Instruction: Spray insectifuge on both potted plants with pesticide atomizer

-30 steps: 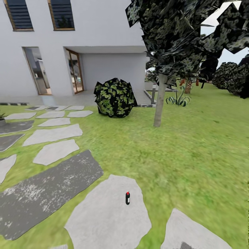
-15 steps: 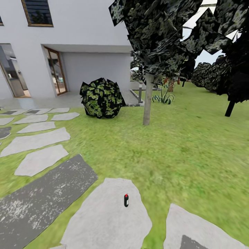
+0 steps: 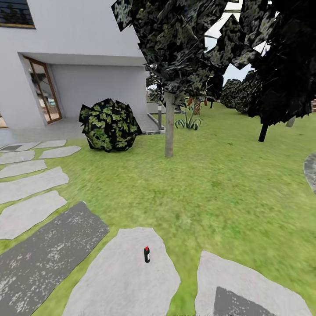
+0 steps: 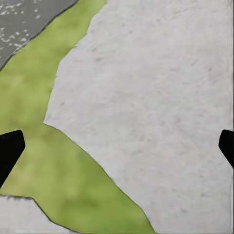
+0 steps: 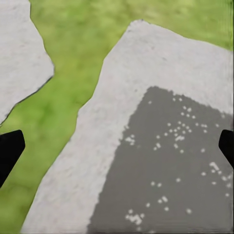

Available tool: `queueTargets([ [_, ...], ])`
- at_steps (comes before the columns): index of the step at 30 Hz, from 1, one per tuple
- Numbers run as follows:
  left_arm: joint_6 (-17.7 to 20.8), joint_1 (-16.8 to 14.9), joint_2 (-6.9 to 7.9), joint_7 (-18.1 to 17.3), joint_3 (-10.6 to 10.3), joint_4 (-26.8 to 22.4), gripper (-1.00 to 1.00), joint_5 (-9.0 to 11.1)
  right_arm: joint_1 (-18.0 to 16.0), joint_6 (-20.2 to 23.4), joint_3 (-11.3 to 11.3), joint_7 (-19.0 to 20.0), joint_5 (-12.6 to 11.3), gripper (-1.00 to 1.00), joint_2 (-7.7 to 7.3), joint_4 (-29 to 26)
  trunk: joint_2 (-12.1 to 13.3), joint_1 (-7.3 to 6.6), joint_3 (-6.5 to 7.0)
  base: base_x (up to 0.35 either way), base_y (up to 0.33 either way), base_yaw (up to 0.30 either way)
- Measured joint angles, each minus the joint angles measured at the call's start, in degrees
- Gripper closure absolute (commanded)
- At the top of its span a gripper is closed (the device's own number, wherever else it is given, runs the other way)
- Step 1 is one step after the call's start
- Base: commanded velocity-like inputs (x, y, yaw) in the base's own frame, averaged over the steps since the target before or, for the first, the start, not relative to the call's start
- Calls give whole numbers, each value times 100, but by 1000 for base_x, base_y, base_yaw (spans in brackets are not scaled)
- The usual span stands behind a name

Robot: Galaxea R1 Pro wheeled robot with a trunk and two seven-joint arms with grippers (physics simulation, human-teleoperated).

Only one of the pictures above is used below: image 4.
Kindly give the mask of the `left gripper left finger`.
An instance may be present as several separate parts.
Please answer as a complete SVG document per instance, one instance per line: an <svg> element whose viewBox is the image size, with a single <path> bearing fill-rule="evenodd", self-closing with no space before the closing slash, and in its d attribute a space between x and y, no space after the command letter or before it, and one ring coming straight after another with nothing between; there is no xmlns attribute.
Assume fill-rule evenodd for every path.
<svg viewBox="0 0 234 234"><path fill-rule="evenodd" d="M0 135L0 188L24 149L25 140L20 129Z"/></svg>

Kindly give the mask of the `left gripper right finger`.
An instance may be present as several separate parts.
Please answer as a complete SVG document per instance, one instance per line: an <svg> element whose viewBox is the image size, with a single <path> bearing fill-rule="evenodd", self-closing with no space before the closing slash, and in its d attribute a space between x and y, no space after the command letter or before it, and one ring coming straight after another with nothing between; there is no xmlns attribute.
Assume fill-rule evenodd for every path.
<svg viewBox="0 0 234 234"><path fill-rule="evenodd" d="M234 132L223 130L218 146L234 169Z"/></svg>

